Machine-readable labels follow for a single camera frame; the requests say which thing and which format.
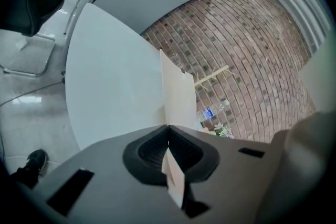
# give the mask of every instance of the chair leg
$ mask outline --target chair leg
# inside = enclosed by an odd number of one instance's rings
[[[44,35],[44,34],[40,34],[40,33],[37,33],[35,36],[43,38],[43,39],[48,39],[48,40],[51,40],[51,41],[54,42],[53,43],[53,47],[51,49],[51,52],[50,52],[50,54],[48,56],[48,59],[47,59],[47,61],[45,63],[45,66],[44,66],[42,72],[40,72],[40,73],[28,73],[28,72],[22,72],[22,71],[17,71],[17,70],[12,70],[12,69],[8,69],[8,68],[4,68],[3,69],[4,73],[18,74],[18,75],[29,76],[29,77],[39,77],[39,76],[43,75],[46,72],[46,70],[48,69],[48,65],[49,65],[49,61],[50,61],[50,58],[51,58],[51,54],[53,54],[52,52],[53,52],[54,47],[56,45],[56,40],[54,38],[48,36],[48,35]]]

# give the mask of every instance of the wooden stick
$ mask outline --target wooden stick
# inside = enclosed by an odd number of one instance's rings
[[[203,86],[202,84],[200,84],[200,86],[201,86],[204,90],[208,91],[208,88],[207,88],[207,87]]]
[[[225,70],[226,72],[229,72],[229,73],[231,73],[232,75],[235,75],[234,73],[232,73],[231,71],[229,71],[229,70]]]
[[[215,72],[216,67],[212,70],[212,73]],[[214,80],[217,80],[215,76],[212,77]],[[218,80],[217,80],[218,81]]]
[[[200,85],[202,84],[203,82],[209,80],[210,78],[222,73],[223,71],[227,71],[227,69],[229,68],[229,66],[224,66],[222,68],[219,68],[217,71],[213,72],[212,74],[206,76],[205,78],[201,79],[201,80],[198,80],[196,83],[195,83],[195,86],[197,85]]]

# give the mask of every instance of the white floor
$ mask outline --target white floor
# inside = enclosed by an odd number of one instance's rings
[[[9,173],[24,166],[29,153],[37,148],[44,149],[49,156],[44,174],[79,152],[69,122],[64,84],[47,87],[2,105],[21,94],[62,80],[67,52],[63,33],[75,3],[76,0],[65,0],[62,9],[40,30],[40,33],[54,35],[57,42],[46,73],[30,78],[0,72],[0,135],[3,141],[0,152],[2,156],[4,150]],[[0,30],[0,64],[4,67],[13,58],[13,53],[16,56],[20,54],[15,47],[20,39],[18,33]],[[36,65],[43,56],[44,48],[41,47],[40,53],[26,59],[24,64],[27,67]]]

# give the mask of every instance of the black shoe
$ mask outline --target black shoe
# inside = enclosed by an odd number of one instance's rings
[[[47,158],[47,153],[44,150],[35,150],[29,154],[24,169],[39,173],[47,163]]]

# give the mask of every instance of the cardboard piece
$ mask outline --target cardboard piece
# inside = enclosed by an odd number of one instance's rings
[[[160,60],[167,125],[195,129],[196,93],[193,76],[183,73],[161,49]]]
[[[184,196],[184,173],[169,148],[163,157],[162,173],[167,176],[168,193],[177,206],[181,208]]]

